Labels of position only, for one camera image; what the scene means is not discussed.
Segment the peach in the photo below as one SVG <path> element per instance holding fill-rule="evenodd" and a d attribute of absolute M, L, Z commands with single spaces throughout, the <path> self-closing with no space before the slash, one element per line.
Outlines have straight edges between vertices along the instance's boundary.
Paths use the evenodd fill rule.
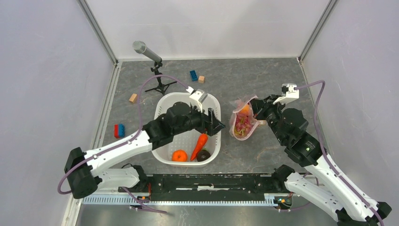
<path fill-rule="evenodd" d="M 245 104 L 244 107 L 239 111 L 239 114 L 250 115 L 252 112 L 250 105 Z"/>

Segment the orange carrot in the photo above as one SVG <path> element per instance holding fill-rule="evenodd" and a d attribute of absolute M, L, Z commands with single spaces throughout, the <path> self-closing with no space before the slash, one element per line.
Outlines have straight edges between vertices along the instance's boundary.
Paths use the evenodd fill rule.
<path fill-rule="evenodd" d="M 196 146 L 194 147 L 194 150 L 191 154 L 190 161 L 193 161 L 196 157 L 199 151 L 202 150 L 202 148 L 205 146 L 205 144 L 208 141 L 208 135 L 207 134 L 201 134 L 197 140 Z"/>

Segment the clear zip top bag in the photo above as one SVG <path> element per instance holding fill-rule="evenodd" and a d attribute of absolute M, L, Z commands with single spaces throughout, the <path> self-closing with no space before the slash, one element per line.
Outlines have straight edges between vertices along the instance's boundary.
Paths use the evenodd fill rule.
<path fill-rule="evenodd" d="M 257 95 L 249 95 L 230 102 L 234 106 L 234 110 L 229 122 L 229 132 L 232 137 L 239 141 L 248 139 L 261 124 L 260 121 L 254 118 L 253 108 L 250 103 L 251 100 L 256 98 L 258 98 Z"/>

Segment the purple grapes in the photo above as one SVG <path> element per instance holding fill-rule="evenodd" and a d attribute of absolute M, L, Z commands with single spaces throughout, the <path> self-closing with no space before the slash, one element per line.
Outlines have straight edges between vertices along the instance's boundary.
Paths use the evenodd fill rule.
<path fill-rule="evenodd" d="M 251 131 L 252 127 L 253 125 L 248 115 L 242 115 L 242 114 L 237 115 L 234 126 L 235 132 L 237 134 L 244 136 Z"/>

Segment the white plastic basket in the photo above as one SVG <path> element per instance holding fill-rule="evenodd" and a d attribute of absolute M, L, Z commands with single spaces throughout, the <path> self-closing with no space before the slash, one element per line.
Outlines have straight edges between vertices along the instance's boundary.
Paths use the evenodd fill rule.
<path fill-rule="evenodd" d="M 154 118 L 156 119 L 161 114 L 166 113 L 168 108 L 172 107 L 174 103 L 179 101 L 189 104 L 189 94 L 183 92 L 173 92 L 163 96 L 157 103 Z M 196 146 L 199 136 L 200 133 L 196 130 L 191 130 L 179 134 L 177 136 L 174 136 L 173 142 L 152 151 L 152 154 L 161 163 L 171 166 L 204 167 L 208 165 L 212 160 L 214 160 L 220 152 L 222 136 L 221 131 L 219 131 L 216 135 L 209 137 L 207 143 L 204 146 L 204 148 L 211 154 L 208 159 L 201 162 L 198 162 L 196 160 L 188 160 L 186 162 L 172 161 L 172 155 L 177 150 L 185 151 L 187 153 L 187 156 L 190 157 Z"/>

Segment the orange tangerine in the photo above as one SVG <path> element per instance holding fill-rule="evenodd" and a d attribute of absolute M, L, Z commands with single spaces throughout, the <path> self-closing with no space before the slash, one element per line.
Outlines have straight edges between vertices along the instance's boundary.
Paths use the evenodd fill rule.
<path fill-rule="evenodd" d="M 184 150 L 176 150 L 172 154 L 172 161 L 178 161 L 178 162 L 186 162 L 188 160 L 188 155 Z"/>

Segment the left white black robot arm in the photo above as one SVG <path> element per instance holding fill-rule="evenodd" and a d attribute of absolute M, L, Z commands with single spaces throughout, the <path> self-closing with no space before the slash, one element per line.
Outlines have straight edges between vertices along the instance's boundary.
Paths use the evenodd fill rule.
<path fill-rule="evenodd" d="M 67 180 L 72 196 L 75 199 L 85 198 L 111 181 L 106 170 L 113 165 L 168 145 L 182 133 L 196 130 L 214 136 L 224 128 L 225 124 L 217 118 L 212 108 L 205 111 L 184 102 L 176 102 L 165 113 L 128 137 L 85 152 L 80 147 L 72 149 L 59 185 Z"/>

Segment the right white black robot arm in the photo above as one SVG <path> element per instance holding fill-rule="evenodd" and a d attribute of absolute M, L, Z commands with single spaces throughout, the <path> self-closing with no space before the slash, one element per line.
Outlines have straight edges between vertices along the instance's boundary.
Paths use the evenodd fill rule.
<path fill-rule="evenodd" d="M 378 226 L 391 213 L 386 202 L 377 202 L 365 194 L 339 169 L 325 148 L 306 129 L 308 121 L 302 111 L 275 103 L 278 95 L 254 98 L 250 106 L 254 118 L 265 120 L 285 153 L 304 167 L 325 186 L 309 183 L 287 165 L 272 175 L 272 187 L 277 192 L 296 193 L 327 213 L 339 226 Z"/>

